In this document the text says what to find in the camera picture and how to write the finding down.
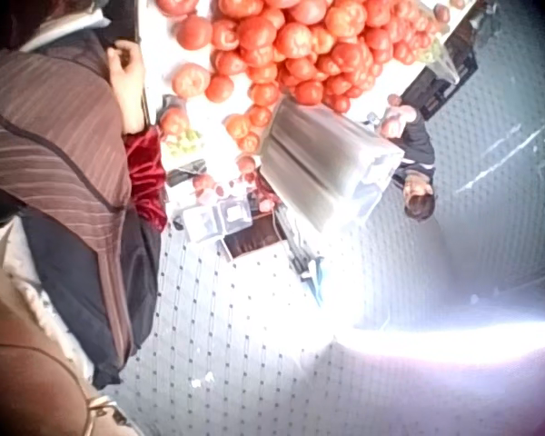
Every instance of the tiled floor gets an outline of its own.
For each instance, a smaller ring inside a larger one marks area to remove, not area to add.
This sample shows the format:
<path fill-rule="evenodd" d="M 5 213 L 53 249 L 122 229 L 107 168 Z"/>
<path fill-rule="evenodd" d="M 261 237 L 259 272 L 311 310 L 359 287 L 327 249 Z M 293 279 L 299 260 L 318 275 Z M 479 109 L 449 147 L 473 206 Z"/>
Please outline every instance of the tiled floor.
<path fill-rule="evenodd" d="M 353 352 L 329 321 L 343 306 L 384 333 L 468 317 L 473 293 L 482 307 L 545 268 L 545 21 L 524 0 L 503 9 L 479 71 L 429 123 L 437 218 L 405 219 L 390 189 L 364 228 L 329 241 L 330 309 L 281 246 L 228 263 L 165 233 L 154 332 L 108 389 L 146 434 L 531 434 L 545 352 L 507 367 L 410 364 Z"/>

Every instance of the man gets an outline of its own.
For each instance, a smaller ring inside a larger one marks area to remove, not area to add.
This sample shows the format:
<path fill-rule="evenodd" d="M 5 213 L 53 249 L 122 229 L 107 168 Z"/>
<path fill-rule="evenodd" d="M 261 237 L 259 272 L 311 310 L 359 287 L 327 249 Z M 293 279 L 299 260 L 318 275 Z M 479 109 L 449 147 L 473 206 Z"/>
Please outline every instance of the man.
<path fill-rule="evenodd" d="M 434 213 L 436 198 L 434 177 L 434 148 L 420 112 L 408 105 L 399 105 L 400 98 L 392 98 L 381 124 L 381 134 L 404 151 L 400 167 L 392 177 L 402 188 L 406 214 L 418 221 L 427 220 Z"/>

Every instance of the red velvet cloth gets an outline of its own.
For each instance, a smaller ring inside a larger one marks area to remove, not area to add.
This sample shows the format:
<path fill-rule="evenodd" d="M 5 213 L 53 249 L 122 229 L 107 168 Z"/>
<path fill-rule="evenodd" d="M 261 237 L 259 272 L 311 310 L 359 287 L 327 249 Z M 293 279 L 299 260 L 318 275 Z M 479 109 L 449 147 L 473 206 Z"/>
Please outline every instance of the red velvet cloth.
<path fill-rule="evenodd" d="M 167 224 L 167 215 L 161 199 L 165 170 L 162 167 L 159 132 L 151 127 L 140 134 L 127 135 L 124 142 L 135 209 L 139 216 L 162 231 Z"/>

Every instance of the sleeve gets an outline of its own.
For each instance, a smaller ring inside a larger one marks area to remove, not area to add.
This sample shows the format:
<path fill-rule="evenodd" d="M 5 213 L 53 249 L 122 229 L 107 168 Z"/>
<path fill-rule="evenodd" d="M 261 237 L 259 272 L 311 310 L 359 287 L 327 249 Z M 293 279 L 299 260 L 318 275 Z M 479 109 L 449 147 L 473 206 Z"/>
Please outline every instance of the sleeve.
<path fill-rule="evenodd" d="M 416 113 L 416 119 L 412 123 L 406 124 L 401 136 L 406 146 L 404 159 L 433 168 L 435 161 L 434 147 L 426 131 L 424 118 L 421 116 L 420 111 L 417 110 Z"/>
<path fill-rule="evenodd" d="M 124 143 L 135 209 L 139 216 L 161 232 L 167 224 L 167 214 L 162 202 L 166 176 L 159 132 L 150 127 L 140 134 L 126 135 Z"/>

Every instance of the hand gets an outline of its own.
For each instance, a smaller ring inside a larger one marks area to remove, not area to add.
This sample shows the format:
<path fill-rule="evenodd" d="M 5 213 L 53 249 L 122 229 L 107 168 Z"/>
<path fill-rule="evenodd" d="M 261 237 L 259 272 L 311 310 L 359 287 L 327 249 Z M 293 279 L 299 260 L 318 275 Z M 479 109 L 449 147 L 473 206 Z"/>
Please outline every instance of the hand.
<path fill-rule="evenodd" d="M 400 138 L 407 123 L 416 120 L 418 113 L 408 105 L 389 108 L 381 122 L 381 134 L 386 138 Z"/>
<path fill-rule="evenodd" d="M 124 134 L 137 134 L 145 128 L 143 104 L 145 68 L 142 51 L 131 41 L 117 41 L 107 49 L 109 78 L 121 108 Z"/>

